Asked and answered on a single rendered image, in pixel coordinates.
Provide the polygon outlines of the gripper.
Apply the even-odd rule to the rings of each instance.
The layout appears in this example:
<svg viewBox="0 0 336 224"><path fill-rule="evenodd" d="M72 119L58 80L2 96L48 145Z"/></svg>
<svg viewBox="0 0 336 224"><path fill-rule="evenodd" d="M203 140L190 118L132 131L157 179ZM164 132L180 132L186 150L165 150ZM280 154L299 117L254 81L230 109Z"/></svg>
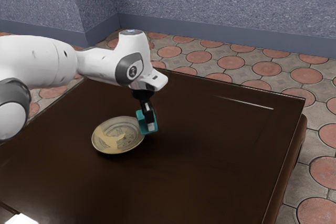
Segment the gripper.
<svg viewBox="0 0 336 224"><path fill-rule="evenodd" d="M150 90L132 90L132 96L141 103L141 110L145 116L145 121L148 124L148 128L150 128L151 123L154 122L154 109L150 102L150 98L153 95L154 92Z"/></svg>

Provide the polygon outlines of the cream patterned plate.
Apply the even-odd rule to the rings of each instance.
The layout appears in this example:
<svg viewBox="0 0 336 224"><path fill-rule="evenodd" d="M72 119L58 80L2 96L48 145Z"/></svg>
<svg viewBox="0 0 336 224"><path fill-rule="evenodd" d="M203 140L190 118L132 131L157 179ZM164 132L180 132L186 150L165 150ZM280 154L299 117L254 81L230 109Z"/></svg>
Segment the cream patterned plate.
<svg viewBox="0 0 336 224"><path fill-rule="evenodd" d="M143 139L135 117L118 116L98 125L91 142L102 153L121 154L136 148Z"/></svg>

